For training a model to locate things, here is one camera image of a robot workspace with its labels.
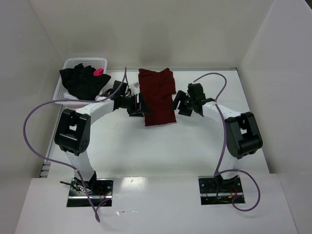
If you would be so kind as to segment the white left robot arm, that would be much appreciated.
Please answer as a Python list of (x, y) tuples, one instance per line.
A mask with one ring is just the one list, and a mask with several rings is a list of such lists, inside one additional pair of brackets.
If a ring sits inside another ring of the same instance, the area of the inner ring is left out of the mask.
[(75, 188), (91, 193), (98, 187), (96, 171), (87, 154), (94, 122), (119, 108), (126, 109), (130, 116), (151, 113), (143, 94), (134, 84), (130, 86), (130, 95), (126, 91), (127, 84), (116, 81), (112, 91), (103, 97), (76, 110), (65, 109), (61, 113), (54, 141), (74, 167)]

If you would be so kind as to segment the dark red t-shirt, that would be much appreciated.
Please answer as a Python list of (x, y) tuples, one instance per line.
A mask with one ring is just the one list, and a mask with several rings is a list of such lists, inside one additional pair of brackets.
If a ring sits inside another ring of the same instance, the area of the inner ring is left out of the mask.
[(176, 93), (173, 72), (166, 68), (160, 72), (139, 69), (138, 81), (140, 92), (151, 111), (144, 115), (145, 126), (165, 125), (176, 122), (172, 95)]

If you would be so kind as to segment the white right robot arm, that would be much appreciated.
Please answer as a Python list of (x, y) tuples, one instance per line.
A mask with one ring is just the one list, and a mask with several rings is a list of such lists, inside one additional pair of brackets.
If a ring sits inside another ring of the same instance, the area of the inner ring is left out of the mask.
[(253, 113), (241, 113), (218, 103), (218, 98), (207, 98), (199, 83), (190, 83), (187, 92), (179, 90), (171, 105), (178, 114), (191, 116), (195, 112), (222, 125), (224, 142), (214, 172), (214, 184), (221, 187), (237, 177), (247, 156), (262, 148), (263, 140)]

